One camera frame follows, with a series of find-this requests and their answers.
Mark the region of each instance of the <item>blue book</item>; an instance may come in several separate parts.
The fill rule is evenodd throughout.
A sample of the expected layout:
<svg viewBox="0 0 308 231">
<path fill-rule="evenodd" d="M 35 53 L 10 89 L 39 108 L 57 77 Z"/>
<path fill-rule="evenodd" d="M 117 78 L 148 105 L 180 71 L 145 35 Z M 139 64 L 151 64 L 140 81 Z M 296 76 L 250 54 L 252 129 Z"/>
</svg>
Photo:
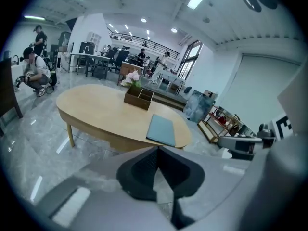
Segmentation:
<svg viewBox="0 0 308 231">
<path fill-rule="evenodd" d="M 146 138 L 165 145 L 175 146 L 173 122 L 153 114 Z"/>
</svg>

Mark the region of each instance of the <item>balcony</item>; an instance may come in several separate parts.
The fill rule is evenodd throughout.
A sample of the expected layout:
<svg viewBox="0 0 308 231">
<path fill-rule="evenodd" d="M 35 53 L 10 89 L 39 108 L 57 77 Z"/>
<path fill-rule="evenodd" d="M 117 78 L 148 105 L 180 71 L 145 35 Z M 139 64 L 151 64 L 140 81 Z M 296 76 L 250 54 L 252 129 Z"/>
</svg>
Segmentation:
<svg viewBox="0 0 308 231">
<path fill-rule="evenodd" d="M 140 45 L 143 47 L 147 47 L 149 49 L 155 50 L 161 54 L 166 53 L 167 51 L 170 52 L 170 58 L 172 59 L 176 59 L 178 56 L 178 52 L 169 49 L 161 44 L 155 43 L 153 41 L 149 41 L 147 39 L 143 39 L 137 36 L 131 36 L 128 34 L 123 34 L 123 33 L 112 33 L 110 35 L 110 38 L 113 40 L 119 40 L 119 41 L 124 41 L 124 42 L 129 42 L 129 43 L 133 43 L 136 45 Z"/>
</svg>

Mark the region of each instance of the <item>oval wooden table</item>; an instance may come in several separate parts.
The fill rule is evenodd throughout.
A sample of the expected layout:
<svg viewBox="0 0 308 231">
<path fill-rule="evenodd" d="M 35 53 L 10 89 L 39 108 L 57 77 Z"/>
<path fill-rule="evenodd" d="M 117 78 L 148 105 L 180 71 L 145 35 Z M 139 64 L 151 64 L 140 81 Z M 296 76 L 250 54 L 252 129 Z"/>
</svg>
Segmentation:
<svg viewBox="0 0 308 231">
<path fill-rule="evenodd" d="M 176 148 L 191 141 L 183 118 L 169 107 L 152 101 L 148 110 L 125 103 L 125 92 L 103 85 L 83 85 L 64 91 L 57 98 L 57 107 L 72 147 L 72 127 L 110 142 L 120 151 L 132 151 L 163 145 L 146 138 L 153 113 L 173 121 Z"/>
</svg>

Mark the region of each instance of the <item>white shirt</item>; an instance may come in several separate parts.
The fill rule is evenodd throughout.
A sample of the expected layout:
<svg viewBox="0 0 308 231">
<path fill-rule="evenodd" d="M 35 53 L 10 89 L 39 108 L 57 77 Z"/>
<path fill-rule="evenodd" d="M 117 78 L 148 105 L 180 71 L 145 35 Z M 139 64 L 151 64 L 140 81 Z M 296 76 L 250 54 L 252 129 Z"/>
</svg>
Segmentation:
<svg viewBox="0 0 308 231">
<path fill-rule="evenodd" d="M 27 65 L 26 69 L 27 68 L 30 68 L 30 69 L 28 71 L 26 71 L 26 72 L 30 72 L 31 74 L 37 75 L 39 73 L 39 71 L 40 71 L 42 74 L 44 74 L 48 78 L 50 78 L 50 71 L 49 71 L 48 67 L 45 64 L 44 59 L 41 58 L 40 56 L 38 56 L 37 60 L 35 61 L 35 63 L 34 63 L 34 61 L 33 61 L 33 63 Z"/>
<path fill-rule="evenodd" d="M 160 55 L 158 59 L 159 59 L 163 64 L 166 64 L 166 57 L 165 57 L 165 54 Z M 157 67 L 164 67 L 164 66 L 161 65 L 161 64 L 158 62 Z"/>
<path fill-rule="evenodd" d="M 150 59 L 147 58 L 146 60 L 144 60 L 143 66 L 147 67 L 149 63 L 150 63 Z"/>
</svg>

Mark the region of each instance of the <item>black cap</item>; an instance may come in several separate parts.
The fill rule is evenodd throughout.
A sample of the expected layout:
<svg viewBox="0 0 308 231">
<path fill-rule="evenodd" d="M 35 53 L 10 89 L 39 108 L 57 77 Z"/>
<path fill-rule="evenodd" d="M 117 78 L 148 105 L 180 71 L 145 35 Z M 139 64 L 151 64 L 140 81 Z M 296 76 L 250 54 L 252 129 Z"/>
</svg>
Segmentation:
<svg viewBox="0 0 308 231">
<path fill-rule="evenodd" d="M 37 26 L 33 29 L 33 32 L 35 32 L 38 28 L 42 29 L 42 26 L 41 26 L 41 25 L 37 25 Z"/>
<path fill-rule="evenodd" d="M 31 47 L 25 48 L 24 50 L 24 59 L 29 59 L 29 54 L 33 53 L 33 49 Z"/>
</svg>

